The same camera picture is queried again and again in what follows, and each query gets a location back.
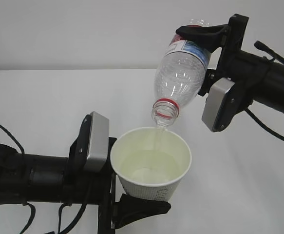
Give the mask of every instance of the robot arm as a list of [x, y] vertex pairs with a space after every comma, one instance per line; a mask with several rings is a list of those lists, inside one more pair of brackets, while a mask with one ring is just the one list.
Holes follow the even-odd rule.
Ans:
[[202, 120], [212, 132], [223, 131], [241, 111], [251, 114], [247, 108], [253, 100], [284, 113], [284, 58], [259, 41], [255, 46], [273, 59], [242, 51], [247, 22], [248, 17], [235, 14], [228, 24], [176, 30], [211, 53], [222, 47], [216, 70], [208, 69], [199, 92], [208, 93]]

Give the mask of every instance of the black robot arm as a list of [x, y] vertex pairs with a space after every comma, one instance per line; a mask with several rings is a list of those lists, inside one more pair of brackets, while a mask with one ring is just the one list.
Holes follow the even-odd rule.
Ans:
[[171, 208], [164, 201], [125, 194], [115, 201], [115, 173], [110, 151], [116, 138], [109, 137], [108, 120], [96, 112], [84, 118], [68, 158], [25, 154], [16, 139], [1, 125], [0, 128], [22, 151], [19, 154], [0, 144], [0, 205], [23, 204], [31, 208], [31, 217], [21, 234], [34, 219], [35, 208], [29, 204], [33, 201], [63, 203], [59, 216], [64, 206], [82, 204], [72, 223], [58, 231], [59, 234], [68, 233], [77, 224], [87, 204], [99, 207], [98, 234], [114, 234], [116, 229], [142, 218], [165, 214]]
[[[211, 53], [222, 48], [217, 68], [207, 70], [199, 92], [201, 96], [208, 93], [202, 120], [213, 132], [224, 130], [241, 111], [250, 114], [248, 106], [253, 100], [284, 113], [284, 58], [259, 41], [255, 46], [273, 59], [242, 51], [247, 22], [248, 17], [235, 14], [228, 24], [200, 28], [183, 26], [176, 30], [184, 39]], [[277, 136], [262, 123], [260, 125]]]

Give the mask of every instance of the cup rim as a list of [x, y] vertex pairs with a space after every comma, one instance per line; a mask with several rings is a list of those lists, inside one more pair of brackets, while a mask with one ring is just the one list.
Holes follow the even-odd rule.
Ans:
[[[141, 129], [155, 129], [155, 128], [156, 128], [156, 127], [139, 127], [139, 128], [134, 128], [134, 129], [132, 129], [132, 130], [130, 130], [130, 131], [125, 132], [124, 134], [122, 134], [122, 135], [116, 140], [116, 142], [115, 142], [114, 144], [117, 144], [117, 141], [118, 141], [119, 139], [121, 139], [122, 137], [124, 137], [125, 135], [127, 135], [127, 134], [129, 134], [129, 133], [131, 133], [131, 132], [138, 131], [138, 130], [141, 130]], [[114, 148], [114, 147], [112, 147], [112, 150], [111, 150], [111, 153], [110, 153], [110, 161], [111, 161], [112, 168], [113, 168], [113, 170], [116, 172], [116, 174], [117, 174], [119, 177], [121, 177], [122, 179], [124, 179], [124, 180], [126, 180], [126, 181], [128, 181], [128, 182], [130, 182], [130, 183], [132, 183], [132, 184], [134, 184], [134, 185], [139, 185], [139, 186], [143, 186], [143, 187], [150, 187], [150, 188], [168, 186], [168, 185], [174, 184], [175, 182], [178, 182], [179, 180], [181, 180], [181, 179], [185, 176], [185, 174], [189, 171], [189, 169], [190, 169], [191, 161], [192, 161], [191, 150], [190, 150], [189, 145], [186, 143], [186, 141], [185, 141], [183, 138], [181, 138], [178, 134], [176, 134], [176, 133], [174, 133], [174, 132], [172, 132], [172, 131], [170, 131], [170, 130], [168, 130], [168, 129], [165, 129], [165, 131], [167, 131], [167, 132], [169, 132], [169, 133], [172, 133], [172, 134], [174, 134], [175, 136], [177, 136], [182, 142], [185, 143], [187, 149], [189, 150], [189, 165], [188, 165], [188, 167], [186, 168], [186, 170], [185, 170], [179, 177], [177, 177], [177, 178], [175, 178], [175, 179], [173, 179], [173, 180], [171, 180], [171, 181], [168, 181], [168, 182], [165, 182], [165, 183], [160, 183], [160, 184], [146, 184], [146, 183], [140, 183], [140, 182], [136, 182], [136, 181], [134, 181], [134, 180], [131, 180], [131, 179], [129, 179], [129, 178], [126, 178], [126, 177], [123, 176], [118, 170], [116, 170], [116, 169], [114, 168], [114, 166], [113, 166], [112, 153], [113, 153], [113, 148]]]

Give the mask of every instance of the water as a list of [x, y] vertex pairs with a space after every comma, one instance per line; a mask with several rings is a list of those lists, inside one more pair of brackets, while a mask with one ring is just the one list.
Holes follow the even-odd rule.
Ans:
[[123, 176], [140, 183], [160, 184], [180, 176], [175, 159], [162, 151], [164, 128], [157, 128], [152, 150], [141, 150], [129, 155], [120, 170]]

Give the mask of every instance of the bottle label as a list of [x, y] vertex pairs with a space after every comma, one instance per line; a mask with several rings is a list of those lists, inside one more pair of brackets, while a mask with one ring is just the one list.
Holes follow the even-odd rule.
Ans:
[[208, 50], [198, 46], [196, 43], [189, 40], [184, 40], [180, 35], [176, 34], [172, 39], [165, 55], [174, 52], [185, 52], [194, 55], [202, 62], [205, 70], [207, 70], [211, 53]]

